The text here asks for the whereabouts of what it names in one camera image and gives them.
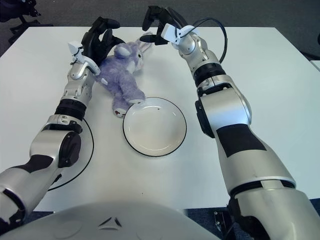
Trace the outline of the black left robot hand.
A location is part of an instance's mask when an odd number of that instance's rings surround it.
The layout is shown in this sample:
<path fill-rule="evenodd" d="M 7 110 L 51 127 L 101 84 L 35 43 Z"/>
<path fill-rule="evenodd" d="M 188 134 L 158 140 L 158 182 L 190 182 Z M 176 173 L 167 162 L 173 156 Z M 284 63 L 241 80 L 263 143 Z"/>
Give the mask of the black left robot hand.
<path fill-rule="evenodd" d="M 125 43 L 113 35 L 113 29 L 118 28 L 120 28 L 118 21 L 99 16 L 81 40 L 82 54 L 92 59 L 99 67 L 113 47 Z"/>

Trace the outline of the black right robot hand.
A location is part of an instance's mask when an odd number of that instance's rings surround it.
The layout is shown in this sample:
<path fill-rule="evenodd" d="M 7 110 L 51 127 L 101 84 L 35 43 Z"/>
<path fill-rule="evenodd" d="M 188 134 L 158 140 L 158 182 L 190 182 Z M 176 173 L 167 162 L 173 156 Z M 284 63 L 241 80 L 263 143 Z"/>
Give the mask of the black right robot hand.
<path fill-rule="evenodd" d="M 154 43 L 156 46 L 167 45 L 168 41 L 161 37 L 166 24 L 170 24 L 177 29 L 188 25 L 187 21 L 172 8 L 150 5 L 142 23 L 142 30 L 147 31 L 154 22 L 158 22 L 156 34 L 147 33 L 141 36 L 139 38 L 141 42 Z"/>

